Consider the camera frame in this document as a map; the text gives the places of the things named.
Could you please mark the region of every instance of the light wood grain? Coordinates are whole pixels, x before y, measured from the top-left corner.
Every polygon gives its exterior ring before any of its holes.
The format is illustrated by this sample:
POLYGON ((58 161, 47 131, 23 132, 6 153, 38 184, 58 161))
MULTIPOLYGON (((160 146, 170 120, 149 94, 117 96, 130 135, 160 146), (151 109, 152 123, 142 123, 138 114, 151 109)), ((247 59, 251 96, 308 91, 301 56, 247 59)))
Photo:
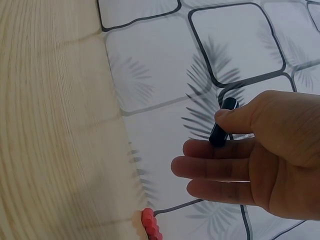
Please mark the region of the light wood grain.
POLYGON ((142 240, 95 0, 0 0, 0 239, 142 240))

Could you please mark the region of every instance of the fingernail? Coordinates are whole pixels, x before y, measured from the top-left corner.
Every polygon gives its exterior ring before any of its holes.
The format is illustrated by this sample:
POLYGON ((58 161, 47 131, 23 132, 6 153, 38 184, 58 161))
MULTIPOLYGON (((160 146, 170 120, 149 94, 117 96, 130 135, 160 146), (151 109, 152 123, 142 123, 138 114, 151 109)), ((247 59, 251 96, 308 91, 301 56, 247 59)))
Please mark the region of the fingernail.
POLYGON ((222 108, 222 109, 220 109, 220 110, 218 110, 216 113, 215 113, 215 116, 216 117, 221 117, 221 116, 223 116, 223 115, 225 115, 227 112, 229 112, 230 110, 228 110, 228 109, 224 109, 224 108, 222 108))

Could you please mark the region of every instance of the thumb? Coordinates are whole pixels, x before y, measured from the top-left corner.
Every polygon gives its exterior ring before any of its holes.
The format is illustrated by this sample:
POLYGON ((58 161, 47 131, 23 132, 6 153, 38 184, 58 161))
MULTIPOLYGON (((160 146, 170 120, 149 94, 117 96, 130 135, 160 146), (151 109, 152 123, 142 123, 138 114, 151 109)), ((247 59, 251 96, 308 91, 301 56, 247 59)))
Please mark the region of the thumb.
POLYGON ((228 110, 220 109, 215 113, 215 122, 229 134, 251 134, 252 126, 259 118, 261 109, 255 101, 242 107, 228 110))

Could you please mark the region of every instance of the red object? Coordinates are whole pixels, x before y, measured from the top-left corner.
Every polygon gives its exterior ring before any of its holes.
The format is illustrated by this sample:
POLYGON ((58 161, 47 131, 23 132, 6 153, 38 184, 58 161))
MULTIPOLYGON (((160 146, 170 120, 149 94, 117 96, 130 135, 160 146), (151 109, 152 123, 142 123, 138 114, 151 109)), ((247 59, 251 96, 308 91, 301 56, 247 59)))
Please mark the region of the red object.
POLYGON ((145 228, 154 225, 154 211, 151 208, 145 208, 142 211, 141 221, 145 228))
POLYGON ((151 208, 145 208, 141 215, 142 225, 145 228, 149 240, 163 240, 163 235, 159 232, 157 219, 154 217, 154 211, 151 208))
POLYGON ((145 228, 145 231, 149 236, 153 236, 154 237, 154 236, 156 236, 156 233, 157 233, 157 226, 156 225, 147 226, 145 228))

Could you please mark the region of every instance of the black cylindrical object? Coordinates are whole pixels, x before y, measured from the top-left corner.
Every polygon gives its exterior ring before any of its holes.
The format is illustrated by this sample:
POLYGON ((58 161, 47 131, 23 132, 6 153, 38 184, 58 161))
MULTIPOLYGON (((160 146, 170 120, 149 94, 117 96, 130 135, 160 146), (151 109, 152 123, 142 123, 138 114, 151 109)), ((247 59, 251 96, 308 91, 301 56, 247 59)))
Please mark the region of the black cylindrical object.
MULTIPOLYGON (((229 110, 236 109, 238 107, 239 102, 233 97, 226 98, 221 106, 222 109, 229 110)), ((215 123, 209 137, 209 142, 214 147, 221 148, 226 144, 227 137, 228 133, 226 133, 217 123, 215 123)))

